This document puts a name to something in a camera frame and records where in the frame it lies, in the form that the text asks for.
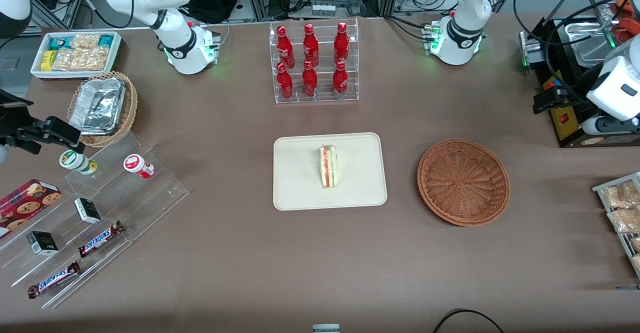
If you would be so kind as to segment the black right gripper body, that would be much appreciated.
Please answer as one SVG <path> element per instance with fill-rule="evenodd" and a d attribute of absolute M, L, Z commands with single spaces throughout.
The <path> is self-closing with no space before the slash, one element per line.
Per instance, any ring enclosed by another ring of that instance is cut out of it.
<path fill-rule="evenodd" d="M 4 89 L 0 90 L 0 139 L 6 142 L 8 137 L 18 140 L 33 140 L 29 134 L 19 133 L 24 127 L 31 127 L 34 118 L 30 115 L 28 107 L 34 103 L 15 96 Z"/>

